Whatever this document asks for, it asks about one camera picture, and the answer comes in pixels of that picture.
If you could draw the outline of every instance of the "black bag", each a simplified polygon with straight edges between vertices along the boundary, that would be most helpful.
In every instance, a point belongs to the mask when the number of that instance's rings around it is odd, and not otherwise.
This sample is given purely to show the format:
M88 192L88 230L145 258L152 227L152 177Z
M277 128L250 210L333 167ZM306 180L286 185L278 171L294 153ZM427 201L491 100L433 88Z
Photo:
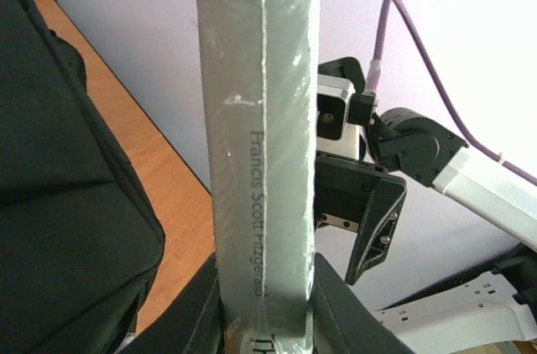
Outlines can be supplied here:
M112 353L164 232L33 0L0 0L0 353Z

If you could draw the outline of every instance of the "white wall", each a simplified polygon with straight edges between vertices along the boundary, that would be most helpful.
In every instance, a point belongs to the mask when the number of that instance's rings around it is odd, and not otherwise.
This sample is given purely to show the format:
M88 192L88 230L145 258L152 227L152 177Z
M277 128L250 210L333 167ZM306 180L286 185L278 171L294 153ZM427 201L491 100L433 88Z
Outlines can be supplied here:
M195 0L58 1L208 184ZM354 55L367 67L381 1L321 0L321 60ZM537 0L404 2L473 133L537 174ZM395 13L384 67L380 111L410 107L454 128ZM350 233L322 230L317 245L343 272L352 240ZM374 310L513 245L485 221L410 181L388 261L353 289Z

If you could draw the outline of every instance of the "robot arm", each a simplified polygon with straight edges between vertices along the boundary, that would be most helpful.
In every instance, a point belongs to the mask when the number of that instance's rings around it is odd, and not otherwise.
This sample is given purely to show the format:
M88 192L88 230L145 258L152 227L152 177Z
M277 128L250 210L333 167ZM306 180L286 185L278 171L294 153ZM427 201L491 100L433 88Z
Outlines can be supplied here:
M375 161L465 206L537 251L537 187L427 117L396 108L378 120L395 138L372 137Z

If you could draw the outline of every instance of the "wooden table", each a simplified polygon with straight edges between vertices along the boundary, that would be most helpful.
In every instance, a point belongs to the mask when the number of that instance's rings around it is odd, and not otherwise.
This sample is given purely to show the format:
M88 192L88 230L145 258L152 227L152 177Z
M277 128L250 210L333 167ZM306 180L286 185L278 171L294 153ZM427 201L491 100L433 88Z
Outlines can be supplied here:
M166 232L164 261L138 331L159 317L214 250L211 197L55 0L35 0L45 21L84 57L88 92L132 160Z

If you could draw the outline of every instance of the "cable connector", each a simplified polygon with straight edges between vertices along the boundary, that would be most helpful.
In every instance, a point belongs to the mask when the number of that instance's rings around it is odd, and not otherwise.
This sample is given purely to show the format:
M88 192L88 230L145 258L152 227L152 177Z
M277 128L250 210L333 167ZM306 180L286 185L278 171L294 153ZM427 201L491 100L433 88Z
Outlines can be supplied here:
M383 62L379 59L373 59L369 63L368 78L366 79L365 92L377 96L378 82L380 81L380 71Z
M365 128L370 126L377 104L377 98L371 93L365 91L362 94L353 94L347 122L353 125L364 126Z

